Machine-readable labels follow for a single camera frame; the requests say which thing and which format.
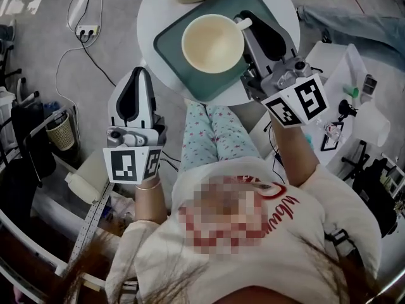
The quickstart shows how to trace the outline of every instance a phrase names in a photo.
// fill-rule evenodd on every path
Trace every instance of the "power strip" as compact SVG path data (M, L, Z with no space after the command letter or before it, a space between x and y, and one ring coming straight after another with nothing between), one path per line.
M77 26L76 35L80 37L80 33L84 30L84 34L81 36L89 36L90 31L92 30L91 36L97 36L99 33L100 26L98 25L80 25Z

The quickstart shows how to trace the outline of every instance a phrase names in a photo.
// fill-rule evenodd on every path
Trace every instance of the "black wire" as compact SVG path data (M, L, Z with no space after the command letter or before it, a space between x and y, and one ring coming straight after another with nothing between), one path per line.
M84 15L86 14L87 8L89 7L89 3L90 3L90 0L87 0L86 7L84 8L83 15L80 17L80 19L78 20L78 22L77 22L77 24L76 24L76 26L75 26L75 30L74 30L75 36L76 36L77 27L78 27L79 23L82 21ZM85 47L84 44L83 44L84 42L82 41L82 34L80 34L80 38L77 37L77 36L76 36L76 38L80 41L81 45L83 46L84 51L86 52L86 54L87 54L87 56L90 58L90 60L93 62L93 64L94 64L100 71L102 71L102 73L106 76L106 78L108 79L108 81L110 81L111 84L112 84L114 87L116 87L116 84L109 78L109 76L107 75L107 73L106 73L101 67L99 67L99 65L93 60L93 58L91 57L91 55L89 54L89 52L87 52L86 47Z
M274 153L277 154L277 153L278 153L278 150L276 151L276 149L275 149L274 146L273 146L273 143L271 143L271 137L270 137L271 128L272 128L272 125L270 124L270 128L268 129L268 140L269 140L269 142L270 142L271 147L273 148Z
M106 76L106 78L108 79L108 81L110 81L111 84L112 84L114 87L116 87L116 84L109 78L109 76L107 75L107 73L106 73L101 67L98 66L98 64L96 63L96 61L94 61L93 58L91 57L91 55L89 54L89 52L87 52L86 47L84 46L84 44L83 44L83 42L82 42L81 39L80 39L80 43L82 44L85 53L86 53L87 56L90 58L90 60L92 60L92 62L94 63L94 65L95 65L100 71L102 71L102 73Z
M268 129L268 140L269 140L270 145L271 145L271 147L273 148L273 151L274 151L274 153L275 153L275 154L274 154L274 161L273 161L273 168L272 168L272 170L273 170L273 172L274 172L275 174L277 174L277 175L279 176L279 178L281 179L281 181L283 182L283 184L285 184L285 181L284 181L284 179L281 177L281 175L279 175L279 174L274 170L274 166L275 166L275 164L276 164L276 155L280 155L280 154L278 153L278 150L276 151L276 149L274 148L273 143L271 143L271 137L270 137L271 128L272 128L272 125L270 125L270 128Z
M89 3L90 3L90 0L87 0L86 7L84 8L83 15L80 17L80 19L78 20L78 22L77 22L77 24L76 24L76 26L75 26L75 35L76 35L76 30L77 30L77 27L78 27L79 23L82 21L84 15L86 14L87 8L89 7Z
M279 175L275 170L274 170L274 165L276 164L276 157L274 157L274 161L273 161L273 172L275 173L275 174L277 174L278 176L279 176L279 178L281 179L281 181L283 182L283 184L285 184L285 181L284 181L284 179L282 179L281 178L281 175Z
M171 160L173 160L173 161L181 162L180 160L177 160L177 159L172 158L170 155L168 155L168 154L167 154L166 152L164 152L163 150L162 150L162 152L163 152L163 154L164 154L165 156L167 156L169 159L171 159Z
M171 167L172 167L173 169L175 169L175 170L178 172L178 168L177 168L172 162L170 162L170 161L167 160L167 159L162 159L162 158L161 158L160 160L169 163L169 164L171 165Z
M86 44L90 40L91 36L89 35L89 38L85 42L82 42L83 44Z

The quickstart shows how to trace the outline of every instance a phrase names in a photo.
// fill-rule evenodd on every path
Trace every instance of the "desk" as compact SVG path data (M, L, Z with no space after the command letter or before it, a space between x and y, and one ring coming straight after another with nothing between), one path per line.
M297 14L291 0L263 0L277 22L291 35L297 50L300 29ZM175 0L142 0L137 18L137 36L140 51L147 65L157 78L184 98L194 98L178 77L153 48L153 40L167 26L194 9L198 4L180 4ZM248 103L242 83L228 88L209 102L210 105L233 106Z
M349 84L350 86L361 86L360 82L362 80L364 82L367 69L354 45L341 46L318 42L306 58L306 61L312 67L321 68L323 70L321 77L327 80L324 82L324 89L330 109L323 114L321 118L325 122L336 122L339 117L339 103L347 97L342 90L343 85ZM270 115L267 112L249 135L258 148L260 155L266 161L269 161L269 164L272 166L274 152L269 143L268 132L264 131L269 122ZM343 122L344 126L342 134L344 136L344 141L347 141L352 134L353 117L350 116L344 119ZM323 166L328 165L330 160L344 144L344 142L340 142L335 150L321 151L321 145L325 135L316 124L311 123L304 126L302 131L311 136L315 155ZM271 139L271 142L274 146L276 145L275 142L273 142L273 139Z

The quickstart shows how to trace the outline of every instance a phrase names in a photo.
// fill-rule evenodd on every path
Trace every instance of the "round white table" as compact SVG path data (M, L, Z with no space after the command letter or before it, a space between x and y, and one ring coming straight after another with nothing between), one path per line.
M263 0L277 22L290 35L299 49L300 30L294 5L291 0ZM187 99L194 100L189 90L160 57L153 47L155 37L175 20L194 9L198 4L180 4L176 0L142 0L137 19L137 36L140 51L155 76L173 91ZM242 82L238 80L232 87L209 102L210 105L233 106L248 103Z

